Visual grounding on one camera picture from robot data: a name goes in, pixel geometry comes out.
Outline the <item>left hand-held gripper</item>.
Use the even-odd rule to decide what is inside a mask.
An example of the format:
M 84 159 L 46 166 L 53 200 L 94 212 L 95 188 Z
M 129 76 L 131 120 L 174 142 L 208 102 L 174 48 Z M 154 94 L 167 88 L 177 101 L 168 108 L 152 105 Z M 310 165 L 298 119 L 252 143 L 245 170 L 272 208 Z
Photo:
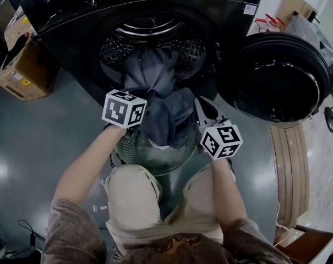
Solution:
M 147 100 L 129 93 L 112 90 L 106 94 L 102 120 L 123 129 L 140 125 L 147 106 Z

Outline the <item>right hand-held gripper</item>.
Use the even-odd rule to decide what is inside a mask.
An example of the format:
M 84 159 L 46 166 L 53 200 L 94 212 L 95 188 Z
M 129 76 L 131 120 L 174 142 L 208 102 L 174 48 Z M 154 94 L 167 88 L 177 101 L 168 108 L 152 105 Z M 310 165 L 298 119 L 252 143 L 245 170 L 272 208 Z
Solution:
M 233 157 L 243 143 L 238 127 L 225 117 L 218 104 L 206 97 L 195 97 L 194 110 L 200 133 L 198 152 L 207 153 L 212 159 Z

